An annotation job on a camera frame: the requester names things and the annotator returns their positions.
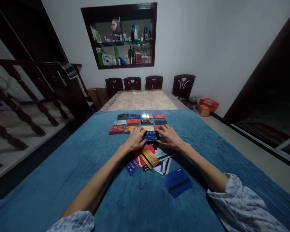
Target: chair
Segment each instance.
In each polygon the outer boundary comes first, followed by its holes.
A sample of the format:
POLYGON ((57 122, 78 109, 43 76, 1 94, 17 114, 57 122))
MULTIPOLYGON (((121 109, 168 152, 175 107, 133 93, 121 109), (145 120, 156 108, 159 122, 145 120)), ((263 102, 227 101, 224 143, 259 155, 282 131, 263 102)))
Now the chair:
POLYGON ((121 78, 108 78, 105 79, 106 83, 106 92, 109 99, 115 95, 118 91, 122 91, 122 79, 121 78))
POLYGON ((123 79, 125 90, 142 90, 142 79, 140 77, 127 77, 123 79))
POLYGON ((149 76, 146 77, 146 89, 162 89, 163 77, 162 76, 149 76))
POLYGON ((185 101, 182 101, 182 103, 191 110, 193 110, 193 107, 189 103, 189 97, 195 78, 196 76, 189 74, 177 75, 174 77, 173 82, 172 94, 176 97, 184 98, 185 101))

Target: sleeve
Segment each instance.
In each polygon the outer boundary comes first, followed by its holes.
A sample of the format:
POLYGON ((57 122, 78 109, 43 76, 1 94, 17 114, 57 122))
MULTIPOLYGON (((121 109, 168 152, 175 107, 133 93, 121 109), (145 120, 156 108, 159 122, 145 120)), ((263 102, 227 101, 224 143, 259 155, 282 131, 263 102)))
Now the sleeve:
POLYGON ((89 211, 77 211, 57 221, 47 232, 90 232, 94 228, 94 217, 89 211))
POLYGON ((242 185, 233 174, 224 193, 207 191, 217 214, 229 232, 233 231, 288 231, 268 211, 264 201, 250 188, 242 185))

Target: forearm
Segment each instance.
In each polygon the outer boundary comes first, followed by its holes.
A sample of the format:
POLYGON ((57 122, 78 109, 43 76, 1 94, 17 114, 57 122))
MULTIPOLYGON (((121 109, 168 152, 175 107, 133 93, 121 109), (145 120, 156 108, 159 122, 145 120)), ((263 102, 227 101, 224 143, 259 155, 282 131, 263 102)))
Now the forearm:
POLYGON ((184 143, 179 148, 179 151, 196 165, 214 192, 224 192, 226 183, 229 180, 225 174, 201 156, 190 144, 184 143))
POLYGON ((114 172, 127 153, 127 149, 121 146, 79 192, 61 217, 72 215, 78 210, 89 210, 94 214, 114 172))

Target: hand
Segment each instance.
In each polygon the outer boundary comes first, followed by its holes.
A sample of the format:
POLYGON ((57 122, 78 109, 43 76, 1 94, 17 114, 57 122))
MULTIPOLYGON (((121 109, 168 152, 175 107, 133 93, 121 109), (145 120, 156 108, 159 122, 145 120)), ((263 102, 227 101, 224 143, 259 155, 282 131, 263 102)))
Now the hand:
POLYGON ((146 141, 142 140, 142 138, 146 131, 147 130, 145 130, 143 127, 136 127, 133 131, 131 131, 129 138, 123 144, 123 147, 126 149, 127 153, 144 146, 146 141))
POLYGON ((180 150, 186 143, 178 136, 173 127, 168 124, 160 126, 155 130, 161 134, 165 141, 157 140, 158 143, 165 147, 180 150))

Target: gold card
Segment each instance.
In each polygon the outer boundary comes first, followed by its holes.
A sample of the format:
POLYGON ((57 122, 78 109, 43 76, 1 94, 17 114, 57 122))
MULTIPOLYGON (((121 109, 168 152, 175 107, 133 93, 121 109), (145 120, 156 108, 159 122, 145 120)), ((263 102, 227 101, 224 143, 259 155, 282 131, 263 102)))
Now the gold card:
POLYGON ((150 170, 152 170, 157 164, 160 162, 157 157, 149 150, 145 149, 140 156, 144 160, 144 162, 147 164, 150 170))
POLYGON ((131 131, 133 131, 137 127, 138 126, 126 126, 126 128, 125 128, 125 134, 130 134, 131 131))

